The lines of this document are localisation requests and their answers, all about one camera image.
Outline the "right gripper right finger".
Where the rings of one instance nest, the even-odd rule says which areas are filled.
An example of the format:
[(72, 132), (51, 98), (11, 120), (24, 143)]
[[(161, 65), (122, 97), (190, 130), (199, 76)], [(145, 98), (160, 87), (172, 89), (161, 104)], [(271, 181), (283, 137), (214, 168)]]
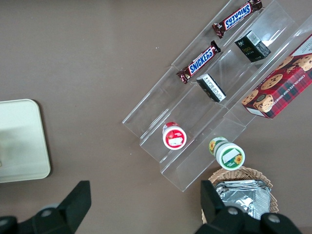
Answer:
[(260, 221), (237, 207), (225, 206), (209, 180), (201, 181), (201, 207), (207, 223), (197, 234), (259, 234)]

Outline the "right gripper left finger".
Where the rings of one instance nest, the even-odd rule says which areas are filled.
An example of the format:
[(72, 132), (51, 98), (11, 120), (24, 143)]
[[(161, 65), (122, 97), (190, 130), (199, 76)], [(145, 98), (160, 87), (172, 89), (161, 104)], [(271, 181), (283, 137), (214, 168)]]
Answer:
[(74, 234), (90, 207), (90, 182), (80, 181), (57, 207), (43, 209), (31, 219), (34, 233)]

